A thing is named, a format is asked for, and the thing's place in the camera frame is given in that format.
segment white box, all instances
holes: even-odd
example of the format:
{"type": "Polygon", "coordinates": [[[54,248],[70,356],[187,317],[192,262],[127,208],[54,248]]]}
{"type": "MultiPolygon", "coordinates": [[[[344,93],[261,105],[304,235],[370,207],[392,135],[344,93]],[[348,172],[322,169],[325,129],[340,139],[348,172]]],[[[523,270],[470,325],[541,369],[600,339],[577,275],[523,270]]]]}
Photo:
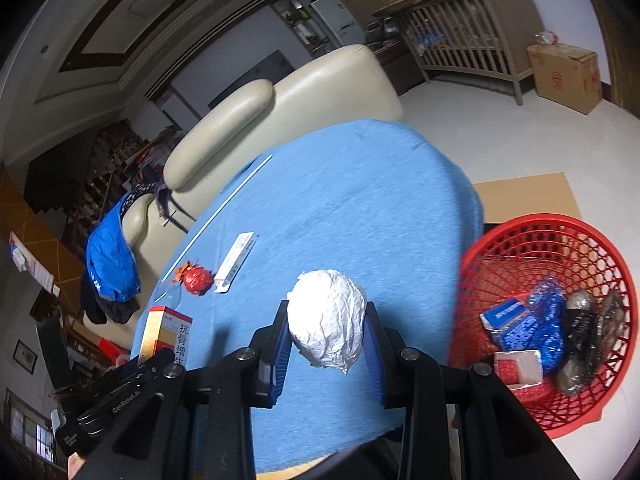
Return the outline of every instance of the white box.
{"type": "Polygon", "coordinates": [[[186,366],[191,323],[191,317],[167,306],[152,306],[142,334],[138,364],[145,362],[161,348],[170,348],[175,354],[174,363],[186,366]]]}
{"type": "Polygon", "coordinates": [[[542,363],[539,350],[496,352],[494,355],[494,368],[498,377],[501,375],[500,361],[515,362],[518,371],[518,383],[507,384],[510,390],[520,390],[542,383],[542,363]]]}
{"type": "Polygon", "coordinates": [[[231,249],[229,249],[229,252],[226,254],[222,265],[220,265],[213,279],[216,292],[226,292],[229,290],[233,278],[238,273],[238,269],[240,269],[249,251],[254,247],[257,239],[258,235],[254,232],[240,233],[238,235],[238,238],[236,238],[231,249]]]}

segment small white box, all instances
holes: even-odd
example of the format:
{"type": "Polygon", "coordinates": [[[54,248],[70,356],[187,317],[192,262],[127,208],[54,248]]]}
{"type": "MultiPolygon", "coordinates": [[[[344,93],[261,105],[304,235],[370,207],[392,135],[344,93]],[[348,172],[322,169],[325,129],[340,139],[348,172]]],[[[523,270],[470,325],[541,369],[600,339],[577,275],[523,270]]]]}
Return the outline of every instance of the small white box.
{"type": "Polygon", "coordinates": [[[249,251],[254,247],[257,239],[258,235],[254,232],[240,233],[238,235],[238,238],[236,238],[231,249],[229,249],[229,252],[226,254],[222,265],[220,265],[213,279],[216,292],[226,292],[229,290],[233,278],[238,273],[238,269],[240,269],[249,251]]]}
{"type": "Polygon", "coordinates": [[[496,352],[494,355],[495,373],[500,377],[510,390],[521,390],[542,383],[542,364],[539,350],[517,350],[513,352],[496,352]]]}

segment blue box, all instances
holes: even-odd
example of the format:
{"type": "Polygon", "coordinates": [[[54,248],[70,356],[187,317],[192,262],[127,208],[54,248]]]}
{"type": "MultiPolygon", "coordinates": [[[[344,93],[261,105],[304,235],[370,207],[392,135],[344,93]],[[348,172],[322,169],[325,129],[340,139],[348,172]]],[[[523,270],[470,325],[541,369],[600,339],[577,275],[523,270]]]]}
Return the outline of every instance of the blue box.
{"type": "Polygon", "coordinates": [[[505,352],[526,349],[539,326],[533,313],[515,298],[483,312],[480,319],[492,341],[505,352]]]}

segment cream leather sofa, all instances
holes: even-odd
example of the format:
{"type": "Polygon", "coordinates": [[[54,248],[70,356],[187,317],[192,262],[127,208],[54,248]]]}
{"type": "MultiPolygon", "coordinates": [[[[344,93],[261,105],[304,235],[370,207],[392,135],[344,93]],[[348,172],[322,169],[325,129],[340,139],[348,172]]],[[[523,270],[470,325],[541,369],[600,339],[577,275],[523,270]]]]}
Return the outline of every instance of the cream leather sofa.
{"type": "MultiPolygon", "coordinates": [[[[333,124],[366,118],[397,121],[401,115],[396,91],[376,57],[367,47],[345,46],[275,85],[257,80],[239,88],[174,149],[164,181],[174,200],[198,218],[224,185],[265,150],[333,124]]],[[[187,228],[193,224],[179,211],[174,211],[174,218],[187,228]]],[[[184,232],[159,217],[151,195],[139,198],[127,211],[122,229],[142,282],[140,311],[127,324],[109,320],[94,325],[86,316],[84,324],[130,348],[139,314],[184,232]]]]}

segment red candy wrapper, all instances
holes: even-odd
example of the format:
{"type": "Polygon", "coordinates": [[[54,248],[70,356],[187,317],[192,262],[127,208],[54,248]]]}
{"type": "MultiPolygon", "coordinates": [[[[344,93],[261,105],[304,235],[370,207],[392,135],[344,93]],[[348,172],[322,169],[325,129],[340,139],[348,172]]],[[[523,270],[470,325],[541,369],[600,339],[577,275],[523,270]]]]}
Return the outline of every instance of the red candy wrapper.
{"type": "Polygon", "coordinates": [[[174,283],[181,282],[187,292],[201,296],[213,284],[214,276],[203,266],[186,262],[175,271],[174,283]]]}

